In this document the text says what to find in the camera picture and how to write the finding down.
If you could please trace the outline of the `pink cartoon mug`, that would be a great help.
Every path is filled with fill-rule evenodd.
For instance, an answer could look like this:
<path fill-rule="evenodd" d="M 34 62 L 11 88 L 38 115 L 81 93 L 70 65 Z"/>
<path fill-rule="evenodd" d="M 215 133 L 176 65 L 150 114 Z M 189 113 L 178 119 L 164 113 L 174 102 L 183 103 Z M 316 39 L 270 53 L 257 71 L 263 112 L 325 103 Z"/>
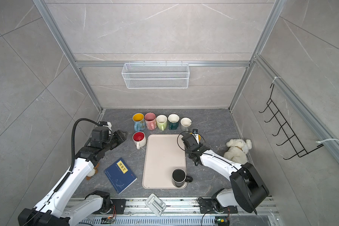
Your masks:
<path fill-rule="evenodd" d="M 155 113 L 145 114 L 145 123 L 148 130 L 153 131 L 157 128 Z"/>

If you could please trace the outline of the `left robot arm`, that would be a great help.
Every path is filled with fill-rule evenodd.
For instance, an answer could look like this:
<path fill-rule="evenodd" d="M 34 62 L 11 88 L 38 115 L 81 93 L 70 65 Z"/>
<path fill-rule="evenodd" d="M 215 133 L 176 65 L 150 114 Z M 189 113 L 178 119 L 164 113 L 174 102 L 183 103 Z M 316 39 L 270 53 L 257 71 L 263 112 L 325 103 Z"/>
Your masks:
<path fill-rule="evenodd" d="M 33 208 L 25 208 L 18 216 L 21 226 L 75 226 L 94 212 L 107 214 L 115 210 L 110 194 L 103 191 L 90 193 L 79 204 L 67 208 L 67 204 L 83 180 L 96 172 L 96 166 L 105 153 L 126 141 L 126 131 L 111 130 L 107 121 L 93 123 L 96 127 L 91 137 L 78 152 L 75 150 L 75 132 L 78 119 L 71 134 L 71 165 L 56 185 Z"/>

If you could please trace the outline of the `white plastic bracket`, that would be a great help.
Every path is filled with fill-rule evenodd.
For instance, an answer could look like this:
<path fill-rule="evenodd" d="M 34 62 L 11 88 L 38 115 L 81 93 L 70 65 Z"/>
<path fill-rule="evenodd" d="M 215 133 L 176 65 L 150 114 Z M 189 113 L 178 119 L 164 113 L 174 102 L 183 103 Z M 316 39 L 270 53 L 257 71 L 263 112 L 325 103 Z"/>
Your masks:
<path fill-rule="evenodd" d="M 155 194 L 150 194 L 146 199 L 145 204 L 157 217 L 160 217 L 167 207 Z"/>

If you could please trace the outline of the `black mug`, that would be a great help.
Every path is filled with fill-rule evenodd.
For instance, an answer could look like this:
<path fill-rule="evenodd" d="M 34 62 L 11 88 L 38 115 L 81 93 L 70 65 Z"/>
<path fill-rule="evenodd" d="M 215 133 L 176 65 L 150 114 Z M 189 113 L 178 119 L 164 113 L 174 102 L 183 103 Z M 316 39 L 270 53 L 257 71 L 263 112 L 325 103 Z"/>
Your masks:
<path fill-rule="evenodd" d="M 185 183 L 193 182 L 193 178 L 188 176 L 183 169 L 175 169 L 172 172 L 172 183 L 175 187 L 182 187 Z"/>

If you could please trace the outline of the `grey mug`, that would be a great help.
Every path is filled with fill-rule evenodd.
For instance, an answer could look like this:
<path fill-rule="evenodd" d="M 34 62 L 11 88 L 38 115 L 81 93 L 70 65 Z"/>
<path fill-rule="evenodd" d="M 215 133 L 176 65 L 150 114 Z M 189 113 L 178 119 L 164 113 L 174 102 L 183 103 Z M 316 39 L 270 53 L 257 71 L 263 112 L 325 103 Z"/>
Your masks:
<path fill-rule="evenodd" d="M 190 131 L 192 125 L 192 120 L 190 118 L 184 117 L 180 120 L 180 126 L 182 131 Z"/>

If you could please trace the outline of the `white plush toy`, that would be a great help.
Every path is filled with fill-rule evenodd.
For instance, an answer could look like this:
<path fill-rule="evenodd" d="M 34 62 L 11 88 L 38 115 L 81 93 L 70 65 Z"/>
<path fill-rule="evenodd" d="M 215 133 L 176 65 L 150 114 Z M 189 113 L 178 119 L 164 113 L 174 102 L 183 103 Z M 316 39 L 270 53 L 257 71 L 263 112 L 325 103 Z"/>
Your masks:
<path fill-rule="evenodd" d="M 229 148 L 224 153 L 224 158 L 239 164 L 246 164 L 248 162 L 247 154 L 252 149 L 252 142 L 250 139 L 231 139 L 226 143 Z"/>

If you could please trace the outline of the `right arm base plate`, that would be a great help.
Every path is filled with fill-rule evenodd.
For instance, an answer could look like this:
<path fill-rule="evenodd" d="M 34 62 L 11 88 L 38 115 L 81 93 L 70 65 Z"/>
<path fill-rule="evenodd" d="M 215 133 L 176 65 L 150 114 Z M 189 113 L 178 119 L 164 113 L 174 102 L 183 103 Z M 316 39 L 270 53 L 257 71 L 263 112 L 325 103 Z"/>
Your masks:
<path fill-rule="evenodd" d="M 238 209 L 236 206 L 222 207 L 216 203 L 213 199 L 198 198 L 198 205 L 200 207 L 200 213 L 213 213 L 213 214 L 237 214 Z"/>

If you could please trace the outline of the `small brown white object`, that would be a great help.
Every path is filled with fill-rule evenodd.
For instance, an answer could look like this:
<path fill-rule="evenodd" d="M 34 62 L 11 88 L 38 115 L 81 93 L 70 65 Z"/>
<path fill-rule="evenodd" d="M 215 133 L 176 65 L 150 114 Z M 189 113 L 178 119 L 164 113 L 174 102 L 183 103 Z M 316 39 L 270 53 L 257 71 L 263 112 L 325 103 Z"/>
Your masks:
<path fill-rule="evenodd" d="M 88 175 L 86 176 L 86 180 L 90 180 L 94 175 L 96 175 L 98 173 L 98 167 L 99 167 L 99 163 L 88 173 Z"/>

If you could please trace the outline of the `beige serving tray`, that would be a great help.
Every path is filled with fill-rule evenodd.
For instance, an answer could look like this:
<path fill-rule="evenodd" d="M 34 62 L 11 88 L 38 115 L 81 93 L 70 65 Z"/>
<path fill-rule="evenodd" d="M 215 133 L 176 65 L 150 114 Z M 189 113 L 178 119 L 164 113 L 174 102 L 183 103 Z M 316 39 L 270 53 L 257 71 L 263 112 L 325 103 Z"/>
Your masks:
<path fill-rule="evenodd" d="M 184 145 L 178 134 L 152 134 L 147 139 L 142 186 L 145 189 L 183 189 L 172 182 L 175 169 L 186 171 Z"/>

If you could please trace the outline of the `white mug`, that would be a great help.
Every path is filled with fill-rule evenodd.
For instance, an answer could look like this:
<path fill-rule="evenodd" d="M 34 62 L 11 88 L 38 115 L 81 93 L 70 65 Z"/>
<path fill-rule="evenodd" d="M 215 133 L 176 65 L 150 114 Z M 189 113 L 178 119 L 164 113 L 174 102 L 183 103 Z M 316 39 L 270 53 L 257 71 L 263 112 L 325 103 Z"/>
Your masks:
<path fill-rule="evenodd" d="M 135 132 L 132 136 L 136 149 L 139 150 L 147 144 L 146 136 L 143 132 Z"/>

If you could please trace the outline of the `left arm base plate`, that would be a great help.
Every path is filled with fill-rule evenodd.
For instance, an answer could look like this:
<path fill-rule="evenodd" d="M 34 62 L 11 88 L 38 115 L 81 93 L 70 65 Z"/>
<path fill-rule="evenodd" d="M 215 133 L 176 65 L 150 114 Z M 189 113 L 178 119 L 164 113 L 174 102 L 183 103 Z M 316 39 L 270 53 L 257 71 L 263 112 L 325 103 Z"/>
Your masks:
<path fill-rule="evenodd" d="M 101 214 L 123 214 L 126 207 L 126 201 L 126 199 L 104 200 L 99 212 Z"/>

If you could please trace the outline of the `light green mug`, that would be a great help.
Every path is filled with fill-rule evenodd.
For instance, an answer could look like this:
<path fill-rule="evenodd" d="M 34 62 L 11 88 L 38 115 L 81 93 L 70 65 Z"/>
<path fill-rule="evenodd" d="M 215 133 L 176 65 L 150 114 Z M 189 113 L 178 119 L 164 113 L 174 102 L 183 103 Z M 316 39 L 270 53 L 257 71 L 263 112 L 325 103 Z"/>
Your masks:
<path fill-rule="evenodd" d="M 166 130 L 167 125 L 168 125 L 168 118 L 165 115 L 159 115 L 156 118 L 156 124 L 157 128 L 160 129 L 161 131 Z"/>

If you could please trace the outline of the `dark green mug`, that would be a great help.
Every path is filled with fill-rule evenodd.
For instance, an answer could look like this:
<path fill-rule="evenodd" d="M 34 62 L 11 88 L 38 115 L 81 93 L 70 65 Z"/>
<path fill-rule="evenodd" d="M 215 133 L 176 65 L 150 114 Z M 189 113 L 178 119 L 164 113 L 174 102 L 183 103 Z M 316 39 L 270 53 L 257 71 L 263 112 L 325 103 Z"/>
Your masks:
<path fill-rule="evenodd" d="M 168 116 L 169 130 L 176 130 L 179 127 L 180 117 L 177 114 L 171 114 Z"/>

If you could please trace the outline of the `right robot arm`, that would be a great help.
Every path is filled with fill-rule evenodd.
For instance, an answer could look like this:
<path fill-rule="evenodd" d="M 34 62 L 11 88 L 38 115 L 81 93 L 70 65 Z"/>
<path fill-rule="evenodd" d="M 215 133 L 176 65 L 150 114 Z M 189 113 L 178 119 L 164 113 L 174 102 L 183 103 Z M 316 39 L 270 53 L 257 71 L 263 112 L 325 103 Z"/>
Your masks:
<path fill-rule="evenodd" d="M 256 208 L 270 195 L 270 192 L 251 163 L 235 163 L 218 155 L 205 146 L 204 138 L 197 132 L 184 131 L 177 140 L 180 148 L 194 164 L 213 169 L 230 181 L 230 189 L 220 189 L 211 197 L 211 211 L 223 211 L 229 206 L 239 206 L 248 213 L 256 213 Z"/>

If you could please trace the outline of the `blue mug yellow inside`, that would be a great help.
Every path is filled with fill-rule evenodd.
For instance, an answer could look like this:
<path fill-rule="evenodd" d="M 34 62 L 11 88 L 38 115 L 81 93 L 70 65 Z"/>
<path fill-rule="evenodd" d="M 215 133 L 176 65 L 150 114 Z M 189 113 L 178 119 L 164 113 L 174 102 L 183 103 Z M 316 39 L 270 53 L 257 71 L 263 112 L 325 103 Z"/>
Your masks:
<path fill-rule="evenodd" d="M 143 131 L 146 128 L 144 115 L 142 113 L 136 113 L 133 115 L 132 120 L 134 121 L 134 131 Z"/>

